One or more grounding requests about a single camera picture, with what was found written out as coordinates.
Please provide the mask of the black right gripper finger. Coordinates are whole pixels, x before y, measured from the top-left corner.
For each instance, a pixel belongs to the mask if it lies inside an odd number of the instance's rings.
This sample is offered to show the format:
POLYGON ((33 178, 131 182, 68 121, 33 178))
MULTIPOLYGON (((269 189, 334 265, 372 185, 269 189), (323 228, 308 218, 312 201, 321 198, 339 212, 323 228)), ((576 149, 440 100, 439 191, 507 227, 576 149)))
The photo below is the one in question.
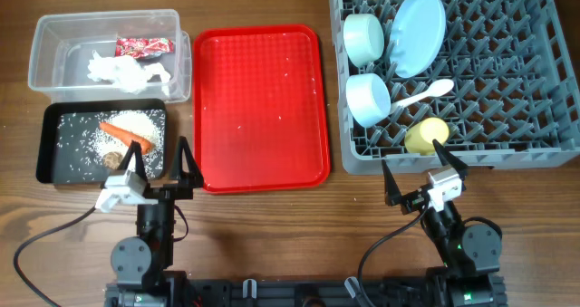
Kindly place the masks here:
POLYGON ((459 174, 459 178, 465 179, 466 176, 468 175, 469 166, 466 163, 464 163, 461 159, 454 156, 436 139, 432 141, 432 145, 435 148, 435 152, 440 160, 441 165, 453 167, 459 174))
POLYGON ((384 177, 385 203, 387 206, 397 206, 401 202, 401 191, 385 159, 382 160, 384 177))

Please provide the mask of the yellow plastic cup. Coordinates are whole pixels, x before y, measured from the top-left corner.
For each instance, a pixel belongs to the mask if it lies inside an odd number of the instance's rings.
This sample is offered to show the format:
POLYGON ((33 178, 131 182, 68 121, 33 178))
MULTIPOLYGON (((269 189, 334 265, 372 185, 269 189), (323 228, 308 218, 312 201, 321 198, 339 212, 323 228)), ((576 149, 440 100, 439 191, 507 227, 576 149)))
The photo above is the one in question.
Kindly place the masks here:
POLYGON ((409 153, 431 155, 435 153, 432 141, 445 144, 450 136, 447 123, 440 118, 427 118, 406 132, 404 147, 409 153))

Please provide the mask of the orange carrot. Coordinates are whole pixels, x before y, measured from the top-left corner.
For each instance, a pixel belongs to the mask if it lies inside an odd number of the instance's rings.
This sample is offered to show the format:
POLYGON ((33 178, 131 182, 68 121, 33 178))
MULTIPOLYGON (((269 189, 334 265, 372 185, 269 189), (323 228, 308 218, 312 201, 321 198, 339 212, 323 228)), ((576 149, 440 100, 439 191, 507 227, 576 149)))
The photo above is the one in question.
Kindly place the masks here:
POLYGON ((139 143, 141 147, 141 152, 143 154, 149 154, 154 148, 153 144, 149 140, 137 134, 134 134, 130 131, 113 126, 110 123, 101 122, 99 127, 105 133, 109 134, 115 139, 120 140, 126 146, 130 146, 132 142, 139 143))

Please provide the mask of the white plastic spoon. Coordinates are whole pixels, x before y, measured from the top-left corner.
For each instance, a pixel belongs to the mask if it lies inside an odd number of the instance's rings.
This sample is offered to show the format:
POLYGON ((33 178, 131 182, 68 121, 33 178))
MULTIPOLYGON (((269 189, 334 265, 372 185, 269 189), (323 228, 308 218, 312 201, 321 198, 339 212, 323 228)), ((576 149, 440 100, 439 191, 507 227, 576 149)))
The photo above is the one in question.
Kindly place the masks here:
POLYGON ((404 109, 412 105, 415 102, 426 98, 437 98, 443 96, 450 92, 454 87, 454 81, 452 79, 442 79, 433 82, 425 91, 410 96, 407 99, 400 101, 395 101, 391 105, 390 115, 394 114, 398 109, 404 109))

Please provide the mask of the brown mushroom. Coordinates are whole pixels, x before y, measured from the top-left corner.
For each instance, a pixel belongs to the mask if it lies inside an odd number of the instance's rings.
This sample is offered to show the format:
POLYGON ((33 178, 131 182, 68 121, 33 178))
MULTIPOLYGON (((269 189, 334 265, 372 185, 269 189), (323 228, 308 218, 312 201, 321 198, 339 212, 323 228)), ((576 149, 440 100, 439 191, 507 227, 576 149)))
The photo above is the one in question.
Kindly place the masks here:
POLYGON ((106 168, 115 170, 119 167, 123 160, 123 156, 119 152, 109 152, 103 156, 102 163, 106 168))

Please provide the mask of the white rice grains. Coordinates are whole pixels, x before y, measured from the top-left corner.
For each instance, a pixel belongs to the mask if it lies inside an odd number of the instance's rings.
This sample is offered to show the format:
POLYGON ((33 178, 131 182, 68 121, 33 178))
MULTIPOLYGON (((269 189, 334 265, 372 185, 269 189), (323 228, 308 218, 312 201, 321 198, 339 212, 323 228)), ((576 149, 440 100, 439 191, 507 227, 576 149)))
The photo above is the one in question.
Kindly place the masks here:
POLYGON ((128 146, 101 130, 101 122, 110 123, 149 140, 154 148, 143 156, 147 177, 155 179, 163 174, 166 111, 75 112, 63 114, 56 128, 54 184, 101 182, 113 171, 103 165, 103 156, 109 152, 119 152, 124 157, 128 146))

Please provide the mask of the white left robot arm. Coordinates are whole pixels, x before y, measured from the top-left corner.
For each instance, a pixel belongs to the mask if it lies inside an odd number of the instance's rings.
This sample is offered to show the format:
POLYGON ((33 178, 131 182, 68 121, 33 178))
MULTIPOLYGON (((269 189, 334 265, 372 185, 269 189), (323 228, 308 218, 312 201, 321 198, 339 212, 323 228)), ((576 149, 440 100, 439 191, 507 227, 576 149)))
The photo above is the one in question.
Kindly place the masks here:
POLYGON ((124 205, 137 207, 136 235, 117 243, 111 251, 116 282, 105 289, 105 307, 199 306, 196 290, 183 271, 171 271, 175 215, 178 200, 193 198, 204 178, 187 139, 181 136, 170 172, 175 182, 152 187, 147 179, 140 144, 133 141, 117 169, 102 185, 124 205))

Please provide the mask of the green bowl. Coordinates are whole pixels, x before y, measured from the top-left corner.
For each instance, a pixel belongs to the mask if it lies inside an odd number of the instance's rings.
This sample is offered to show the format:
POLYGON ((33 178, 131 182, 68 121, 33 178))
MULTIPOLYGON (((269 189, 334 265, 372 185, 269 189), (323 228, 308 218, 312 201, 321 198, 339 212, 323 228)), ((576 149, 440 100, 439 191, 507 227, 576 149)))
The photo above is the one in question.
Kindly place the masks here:
POLYGON ((385 38, 382 25, 374 14, 350 14, 345 18, 343 41, 348 58, 356 67, 379 60, 385 38))

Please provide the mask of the light blue plate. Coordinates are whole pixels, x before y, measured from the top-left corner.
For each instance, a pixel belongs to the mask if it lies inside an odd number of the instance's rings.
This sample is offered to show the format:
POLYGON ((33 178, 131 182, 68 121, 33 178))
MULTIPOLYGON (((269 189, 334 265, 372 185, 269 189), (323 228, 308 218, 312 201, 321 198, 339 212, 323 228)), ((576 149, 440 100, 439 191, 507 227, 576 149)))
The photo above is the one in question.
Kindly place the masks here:
POLYGON ((425 72, 440 52, 446 32, 446 12, 441 0, 404 0, 392 24, 394 42, 390 63, 395 74, 408 79, 425 72))

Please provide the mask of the light blue small bowl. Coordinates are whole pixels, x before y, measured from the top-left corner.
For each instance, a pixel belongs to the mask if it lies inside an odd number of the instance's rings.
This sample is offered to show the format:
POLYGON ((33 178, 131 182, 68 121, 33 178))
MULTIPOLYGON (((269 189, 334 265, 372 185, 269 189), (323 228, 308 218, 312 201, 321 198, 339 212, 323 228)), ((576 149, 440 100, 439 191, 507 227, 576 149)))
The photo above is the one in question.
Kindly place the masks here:
POLYGON ((389 90, 375 73, 350 76, 345 84, 345 95, 353 118, 362 127, 370 128, 390 114, 389 90))

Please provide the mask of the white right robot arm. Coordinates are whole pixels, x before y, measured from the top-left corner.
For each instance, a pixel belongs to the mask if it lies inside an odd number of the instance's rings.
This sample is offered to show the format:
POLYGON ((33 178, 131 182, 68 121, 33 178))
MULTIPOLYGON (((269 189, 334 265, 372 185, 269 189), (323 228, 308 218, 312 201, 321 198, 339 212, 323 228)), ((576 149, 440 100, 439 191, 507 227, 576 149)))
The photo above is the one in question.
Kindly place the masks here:
POLYGON ((417 222, 434 243, 443 265, 423 277, 386 278, 380 285, 383 306, 506 306, 504 278, 498 275, 503 234, 492 221, 463 219, 453 200, 465 190, 468 165, 437 140, 441 167, 428 183, 403 195, 386 163, 382 164, 385 200, 404 215, 418 211, 417 222))

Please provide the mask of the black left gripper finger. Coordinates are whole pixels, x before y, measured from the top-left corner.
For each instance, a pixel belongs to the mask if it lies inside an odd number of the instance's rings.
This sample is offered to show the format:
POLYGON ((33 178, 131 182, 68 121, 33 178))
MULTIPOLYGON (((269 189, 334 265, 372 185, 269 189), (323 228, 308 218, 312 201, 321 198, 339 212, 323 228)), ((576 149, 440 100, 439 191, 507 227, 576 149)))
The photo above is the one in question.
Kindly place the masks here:
POLYGON ((193 157, 189 142, 184 136, 178 139, 169 178, 176 180, 181 187, 201 188, 204 186, 204 177, 193 157))
POLYGON ((129 148, 117 169, 130 170, 139 176, 142 180, 148 182, 148 177, 142 157, 141 145, 139 142, 133 140, 130 143, 129 148))

